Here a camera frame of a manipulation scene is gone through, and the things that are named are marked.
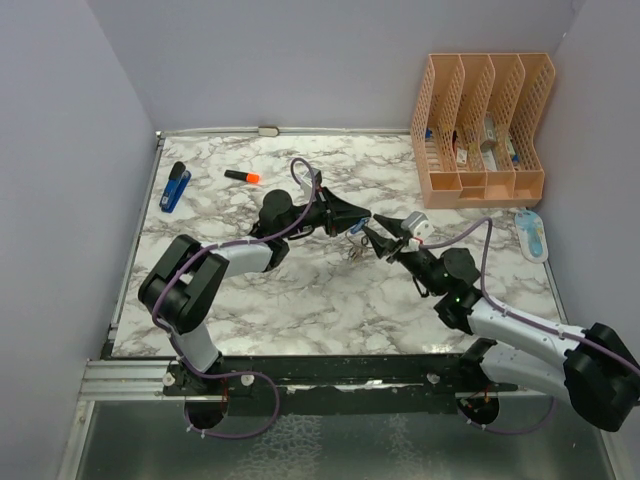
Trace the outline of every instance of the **cable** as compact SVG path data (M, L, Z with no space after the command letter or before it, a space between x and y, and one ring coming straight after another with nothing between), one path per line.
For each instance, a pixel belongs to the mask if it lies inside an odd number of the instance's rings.
M491 388L491 385L487 386L487 388L485 388L483 390L478 390L476 393L474 393L472 395L469 395L467 398L465 398L465 400L471 400L473 397L475 397L479 393L484 393L484 401L487 402L489 400L489 389L490 388Z
M369 244L369 237L367 237L366 235L363 235L360 238L359 243L353 241L351 237L352 235L351 233L349 233L349 230L344 232L344 238L346 238L351 244L351 248L349 248L348 258L351 262L356 263L364 256L367 249L373 247Z
M485 237L485 241L484 241L484 247L482 250L482 264L480 266L480 289L482 290L482 296L484 297L484 299L487 301L487 303L489 305L491 305L493 308L495 308L496 310L498 310L499 312L501 312L502 314L505 314L511 318L513 318L514 320L517 320L519 322L522 322L526 325L529 325L533 328L537 328L538 330L541 330L545 333L549 333L552 335L556 335L558 337L560 337L560 332L552 327L547 327L546 325L541 325L538 322L534 321L534 320L530 320L522 315L519 315L515 312L512 312L510 310L507 310L505 308L503 308L502 306L500 306L498 303L496 303L491 296L489 295L489 293L487 292L487 287L486 287L486 271L487 271L487 257L489 255L489 243L491 241L491 232L493 231L493 219L491 217L482 217L480 220L476 221L473 225L471 225L468 229L466 229L464 232L462 232L460 235L450 239L450 240L446 240L444 242L440 242L440 243L436 243L436 244L432 244L432 245L421 245L420 248L424 248L426 250L431 250L434 248L444 248L444 247L448 247L450 245L453 245L456 242L459 242L460 240L466 238L467 236L469 236L469 234L471 234L471 232L473 232L474 230L476 230L480 225L482 225L483 223L487 223L487 236ZM568 338L569 340L574 340L576 342L579 342L583 345L587 345L588 347L591 347L595 350L597 350L598 352L608 356L609 358L617 361L618 363L620 363L621 365L623 365L624 367L628 368L632 373L634 373L635 375L637 375L638 377L640 377L640 369L638 367L636 367L633 363L631 363L630 361L628 361L626 358L621 357L620 355L618 355L615 352L612 352L611 350L598 345L597 343L595 343L592 340L589 340L588 338L584 338L584 337L580 337L578 335L574 335L572 333L564 333L563 334L564 338ZM539 428L542 428L544 425L546 425L546 423L549 421L549 419L551 418L551 416L555 413L555 399L554 399L554 404L552 405L552 408L549 409L549 411L547 412L547 415L542 419L542 421L540 421L540 423L538 423L537 425L535 425L534 427L531 427L530 429L527 430L520 430L520 431L515 431L515 432L507 432L507 431L493 431L492 433L498 433L500 435L519 435L522 432L525 433L531 433L535 430L538 430Z
M221 383L224 385L224 388L220 400L220 412L224 415L227 413L227 406L229 405L229 380L225 378Z
M296 228L300 224L300 222L302 222L302 220L309 213L309 210L311 209L311 204L313 203L313 200L314 200L315 191L316 191L316 179L315 179L315 176L313 175L313 169L311 168L311 165L309 164L309 162L307 162L303 158L294 158L291 161L290 169L291 169L291 175L293 176L293 179L296 181L296 183L300 184L300 181L298 180L298 178L297 178L297 176L295 174L295 171L294 171L294 168L295 168L296 164L298 164L298 163L303 164L307 168L307 170L309 170L309 174L311 176L311 195L310 195L310 198L309 198L309 202L307 203L306 207L302 211L302 214L291 225L289 225L288 227L286 227L285 229L281 230L278 233L274 233L273 235L268 235L268 236L263 237L263 238L253 238L253 239L249 239L249 240L232 240L230 242L226 242L226 243L222 243L222 244L217 244L216 243L216 244L208 245L206 247L202 247L200 250L198 250L198 252L193 257L191 257L182 266L182 268L180 268L176 272L176 274L173 276L173 278L171 278L171 280L169 280L169 283L167 283L167 286L164 288L164 290L162 291L162 293L158 297L158 300L156 301L155 305L153 306L153 310L151 312L151 320L153 321L153 324L156 327L161 328L162 330L164 330L165 332L170 334L169 342L171 343L171 346L173 347L173 349L178 354L178 357L180 357L180 360L182 361L184 366L187 367L187 369L191 373L193 373L197 377L203 378L205 380L221 380L221 379L227 379L227 378L233 378L233 377L241 377L242 375L253 375L254 377L259 377L259 378L262 378L263 380L265 380L269 384L269 386L273 389L273 393L274 393L274 396L275 396L276 404L275 404L275 407L274 407L274 410L273 410L273 414L271 415L271 417L269 418L267 423L264 424L262 427L260 427L260 428L258 428L256 430L253 430L251 432L248 432L248 433L240 433L240 434L216 433L216 432L210 432L208 430L196 430L200 434L207 435L209 437L226 438L226 439L243 439L243 438L251 438L251 437L255 437L256 435L260 435L262 432L267 430L271 425L273 425L273 423L278 418L278 413L280 412L280 394L278 393L278 387L277 387L277 385L274 383L274 381L271 378L269 378L267 375L265 375L264 373L261 373L261 372L246 371L246 372L232 372L232 373L221 373L221 374L207 374L207 373L199 371L195 366L193 366L193 364L189 361L189 359L185 357L184 352L182 351L180 346L177 344L175 338L173 337L173 330L171 329L171 327L169 325L165 324L165 322L162 321L160 318L158 318L158 312L160 310L160 305L162 305L162 303L164 302L165 298L167 297L167 294L175 286L175 284L178 282L180 277L182 277L182 275L184 275L186 272L188 272L189 268L191 268L191 266L200 257L205 255L207 252L211 252L213 250L218 250L220 248L233 247L233 246L237 246L237 245L257 245L259 243L270 242L271 240L275 240L276 238L283 237L284 235L289 233L291 230Z
M462 413L462 411L460 411L460 409L458 409L458 413L459 415L465 418L465 420L469 425L475 428L484 430L485 432L493 433L495 435L513 436L513 435L527 435L529 433L535 432L536 430L540 430L542 427L544 427L549 423L549 421L555 414L557 408L558 408L558 401L555 399L555 397L551 397L551 406L549 406L549 410L547 411L546 415L542 417L542 420L540 420L538 423L536 423L531 427L522 428L519 430L503 430L501 428L490 427L487 425L480 425L479 423L476 423L473 420L470 420L464 413Z

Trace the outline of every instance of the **white marble surface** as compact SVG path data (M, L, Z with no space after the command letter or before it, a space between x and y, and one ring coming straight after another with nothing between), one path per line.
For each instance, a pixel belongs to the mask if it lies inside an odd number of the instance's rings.
M374 213L405 217L422 209L408 136L174 137L165 142L157 180L140 236L120 318L114 356L172 355L161 330L136 298L138 287L171 240L187 233L203 244L246 235L264 195L289 191L297 204L301 190L291 180L289 159L301 156L323 174L323 184L344 200ZM193 174L172 214L158 207L171 166L182 161ZM223 177L225 169L252 171L260 185ZM495 219L488 261L490 293L522 310L558 320L542 265L521 254L509 210L430 210L432 243L451 238L474 220ZM461 246L477 265L485 230ZM313 355L462 352L473 338L449 330L422 299L408 272L367 252L352 264L344 237L316 231L290 242L291 253L267 274L226 279L207 327L225 354Z

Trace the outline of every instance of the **metal edge trim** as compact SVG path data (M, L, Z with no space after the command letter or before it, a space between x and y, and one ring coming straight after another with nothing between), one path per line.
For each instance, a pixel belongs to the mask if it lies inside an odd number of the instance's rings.
M476 395L478 392L457 392L455 398L468 398L472 395ZM495 398L530 398L530 397L549 397L546 393L537 392L535 390L528 390L520 388L514 392L487 392L487 397Z
M168 367L175 360L89 360L87 369L95 368L119 368L119 367Z
M621 434L605 431L600 433L616 480L636 480L637 477L631 465L629 450L622 440Z
M278 127L280 135L409 135L408 128ZM189 128L158 132L160 138L197 135L255 135L258 127Z
M562 299L560 298L560 291L558 290L556 279L553 276L553 269L551 268L551 264L549 263L548 260L544 262L544 270L547 273L547 278L549 279L551 294L553 295L553 299L556 302L556 308L558 309L558 313L560 314L560 320L562 320L562 322L565 323L566 325L571 325L569 323L569 319L567 318L567 312L564 309Z
M81 398L86 402L222 402L219 395L167 397L155 392L87 392Z
M149 209L151 191L153 190L153 184L155 183L155 180L156 180L156 173L158 172L158 166L160 165L160 157L162 156L163 148L164 148L164 138L159 138L158 145L156 147L156 154L153 159L151 175L149 177L149 182L147 183L147 189L145 191L144 202L142 204L142 208L140 209L140 215L138 216L138 221L136 223L136 228L134 230L134 237L131 243L131 249L129 251L129 256L127 258L127 263L125 264L124 277L122 279L122 284L120 285L120 291L118 292L118 299L116 301L116 306L113 309L113 315L111 317L111 328L117 329L117 326L120 323L120 315L122 314L122 307L124 306L124 298L127 294L127 288L129 287L129 280L131 279L131 270L133 267L133 262L136 257L136 253L138 251L140 234L142 232L142 227L144 225L144 219L147 216L147 210Z
M79 401L73 416L73 424L71 425L71 433L67 440L62 463L58 470L58 480L70 480L77 478L80 462L82 461L82 453L89 435L89 427L91 426L91 418L95 402Z

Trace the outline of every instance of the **gray wall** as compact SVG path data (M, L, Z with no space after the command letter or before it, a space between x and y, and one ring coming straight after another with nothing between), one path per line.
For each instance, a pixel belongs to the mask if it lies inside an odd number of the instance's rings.
M608 323L640 359L640 4L588 0L555 55L540 213L570 320ZM623 427L640 450L640 409ZM640 476L640 459L636 470Z
M54 478L155 139L82 0L0 6L0 478Z
M553 51L582 0L88 0L158 129L403 127L428 53Z

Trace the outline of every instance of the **purple cable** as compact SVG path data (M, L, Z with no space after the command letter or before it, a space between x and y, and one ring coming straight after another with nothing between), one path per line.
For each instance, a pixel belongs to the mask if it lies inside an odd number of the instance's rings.
M293 176L293 179L296 181L296 183L300 184L300 181L298 180L298 178L297 178L297 176L296 176L296 174L294 172L294 167L295 167L295 165L297 163L302 163L307 168L307 170L309 170L309 174L311 176L311 198L309 198L309 202L307 203L307 206L305 207L305 209L302 211L302 214L295 220L295 222L293 222L287 228L285 228L284 230L282 230L282 231L280 231L278 233L274 233L273 235L268 235L268 236L263 237L263 238L254 238L254 239L251 239L251 240L232 240L230 242L226 242L226 243L223 243L223 244L217 244L216 243L216 244L208 245L208 246L203 247L200 250L198 250L198 252L193 257L191 257L182 266L182 268L180 268L176 272L176 274L169 281L169 283L167 283L167 286L164 288L164 290L162 291L162 293L158 297L158 300L156 301L155 305L153 306L153 310L151 312L151 320L153 321L153 324L156 327L161 328L162 330L164 330L165 332L167 332L169 334L172 333L171 329L168 326L163 325L163 323L160 322L160 320L158 318L158 312L160 310L160 305L162 305L162 302L164 302L165 298L167 297L167 294L175 286L175 284L178 282L180 277L182 275L184 275L189 270L191 265L193 265L200 257L205 255L207 252L211 252L212 250L217 250L217 249L220 249L220 248L233 247L233 246L237 246L237 245L256 245L256 244L259 244L259 243L270 242L271 240L275 240L276 238L280 238L280 237L286 235L291 230L296 228L300 224L300 222L302 222L302 220L307 216L307 213L309 213L309 210L311 209L311 204L313 203L313 199L314 199L314 195L315 195L315 191L316 191L316 179L315 179L315 177L313 175L313 170L312 170L311 165L309 164L309 162L307 162L303 158L294 158L291 161L291 175ZM187 369L189 369L191 371L191 373L193 373L194 375L196 375L196 376L198 376L200 378L203 378L205 380L220 380L220 379L223 379L223 378L240 377L242 375L253 375L255 377L259 377L259 378L264 379L269 384L269 386L273 389L273 393L274 393L274 396L275 396L275 399L276 399L276 405L274 407L273 414L271 415L271 418L269 418L267 423L265 423L262 427L258 428L257 430L254 430L254 431L249 432L249 433L240 433L240 434L215 433L215 432L210 432L208 430L197 430L199 433L204 433L205 435L210 436L210 437L238 440L238 439L251 438L251 437L255 437L256 435L260 435L262 432L267 430L271 425L273 425L273 423L278 418L278 413L280 411L280 395L278 394L278 387L276 386L276 384L274 383L274 381L271 378L269 378L264 373L252 372L252 371L221 373L221 374L215 374L215 375L203 373L203 372L199 371L196 367L194 367L193 364L184 356L184 352L182 351L180 346L176 343L176 341L173 338L173 336L169 337L169 341L171 343L171 346L174 348L174 350L176 351L176 353L180 357L180 360L182 360L182 363L187 367Z
M450 240L446 240L444 242L436 243L436 244L433 244L433 245L421 245L420 248L431 250L431 249L434 249L434 248L448 247L449 245L453 245L454 243L459 242L463 238L466 238L467 236L469 236L469 234L471 232L476 230L480 225L482 225L485 222L487 223L487 236L485 237L484 248L482 250L482 264L480 266L480 289L482 290L482 296L487 301L487 303L489 305L491 305L493 308L495 308L496 310L498 310L500 313L506 314L509 317L513 318L514 320L517 320L517 321L522 322L522 323L524 323L526 325L529 325L530 327L537 328L538 330L541 330L541 331L543 331L545 333L549 333L551 335L556 335L556 336L561 337L561 338L562 337L568 338L569 340L574 340L574 341L579 342L579 343L581 343L583 345L587 345L588 347L591 347L594 350L597 350L598 352L600 352L600 353L608 356L609 358L612 358L613 360L617 361L618 363L620 363L624 367L628 368L632 373L634 373L638 377L640 377L640 369L638 367L636 367L633 363L628 361L626 358L621 357L617 353L612 352L611 350L603 347L602 345L598 345L597 343L595 343L592 340L589 340L588 338L580 337L580 336L574 335L572 333L564 333L561 336L560 332L558 330L556 330L555 328L547 327L546 325L541 325L541 324L539 324L538 322L536 322L534 320L530 320L530 319L528 319L528 318L526 318L526 317L524 317L522 315L519 315L519 314L517 314L515 312L512 312L510 310L507 310L507 309L503 308L502 306L500 306L498 303L496 303L491 298L491 296L487 292L487 287L486 287L486 283L485 283L485 277L486 277L486 271L487 271L487 257L489 255L489 242L491 241L491 232L493 231L493 219L491 217L482 217L480 220L476 221L473 225L471 225L468 229L466 229L464 232L462 232L457 237L454 237L454 238L452 238ZM530 433L532 431L537 430L538 428L543 427L547 423L547 420L553 415L554 412L555 412L555 408L549 409L549 412L547 413L547 416L538 425L536 425L535 427L532 427L533 430L528 430L527 433ZM501 432L501 435L507 435L507 433L503 431L503 432Z
M458 410L458 413L465 418L466 422L475 427L478 428L480 430L483 430L485 432L489 432L489 433L493 433L495 435L527 435L528 433L533 433L536 430L540 430L542 427L544 427L545 425L547 425L549 423L549 421L551 421L551 418L553 417L554 413L556 412L556 410L558 409L558 401L555 399L555 397L551 397L551 405L549 406L549 411L546 413L546 415L542 418L542 420L540 420L538 423L536 423L535 425L531 426L531 427L527 427L527 428L522 428L520 430L503 430L501 428L495 428L495 427L490 427L487 425L480 425L479 423L476 423L472 420L469 420L469 418L462 413L460 410Z

